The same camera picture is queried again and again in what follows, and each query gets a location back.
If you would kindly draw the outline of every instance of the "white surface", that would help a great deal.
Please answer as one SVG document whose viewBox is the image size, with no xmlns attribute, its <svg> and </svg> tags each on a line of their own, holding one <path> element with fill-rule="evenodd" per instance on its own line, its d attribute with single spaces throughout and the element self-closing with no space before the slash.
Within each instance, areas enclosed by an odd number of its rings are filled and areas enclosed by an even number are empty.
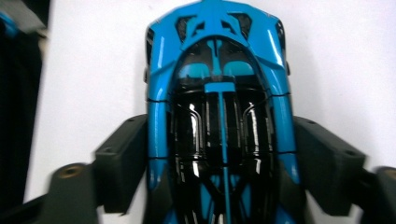
<svg viewBox="0 0 396 224">
<path fill-rule="evenodd" d="M 53 1 L 27 200 L 47 190 L 51 172 L 92 162 L 92 152 L 125 119 L 145 113 L 146 27 L 186 2 Z M 396 166 L 394 1 L 241 2 L 283 21 L 295 115 L 370 155 L 368 169 Z M 139 223 L 140 192 L 131 215 L 105 215 L 104 223 Z M 356 215 L 314 211 L 317 223 L 356 222 Z"/>
</svg>

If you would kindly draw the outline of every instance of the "blue model car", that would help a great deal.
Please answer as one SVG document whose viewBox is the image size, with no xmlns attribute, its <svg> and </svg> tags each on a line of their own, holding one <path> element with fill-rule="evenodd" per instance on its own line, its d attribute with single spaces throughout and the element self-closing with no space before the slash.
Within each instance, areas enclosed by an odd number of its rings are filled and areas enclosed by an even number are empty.
<svg viewBox="0 0 396 224">
<path fill-rule="evenodd" d="M 205 0 L 147 32 L 146 223 L 302 223 L 281 21 Z"/>
</svg>

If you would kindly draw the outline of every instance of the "air vent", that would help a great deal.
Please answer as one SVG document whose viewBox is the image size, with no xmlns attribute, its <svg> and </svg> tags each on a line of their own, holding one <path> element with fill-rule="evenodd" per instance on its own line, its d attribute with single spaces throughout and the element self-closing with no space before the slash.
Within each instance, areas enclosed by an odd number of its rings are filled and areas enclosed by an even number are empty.
<svg viewBox="0 0 396 224">
<path fill-rule="evenodd" d="M 279 38 L 280 47 L 282 48 L 282 50 L 285 50 L 286 38 L 285 38 L 285 29 L 283 28 L 282 21 L 277 22 L 276 31 L 277 31 L 277 37 Z"/>
<path fill-rule="evenodd" d="M 228 23 L 227 21 L 222 21 L 222 22 L 221 22 L 221 26 L 222 26 L 224 29 L 229 29 L 231 33 L 233 33 L 234 35 L 236 35 L 235 30 L 233 29 L 233 27 L 231 26 L 231 24 Z"/>
<path fill-rule="evenodd" d="M 187 33 L 187 22 L 191 19 L 192 17 L 183 17 L 178 19 L 176 23 L 176 29 L 178 33 L 178 37 L 180 38 L 181 42 L 184 42 L 186 39 L 186 33 Z"/>
<path fill-rule="evenodd" d="M 148 63 L 148 67 L 151 64 L 151 51 L 152 51 L 152 40 L 154 39 L 154 31 L 148 29 L 146 34 L 146 62 Z"/>
<path fill-rule="evenodd" d="M 230 15 L 235 17 L 239 21 L 241 33 L 245 39 L 248 39 L 248 34 L 251 27 L 251 18 L 245 13 L 232 13 Z"/>
<path fill-rule="evenodd" d="M 192 34 L 192 35 L 196 35 L 199 31 L 202 31 L 204 29 L 205 29 L 205 24 L 203 22 L 201 22 L 197 25 L 197 27 L 195 28 L 194 34 Z"/>
</svg>

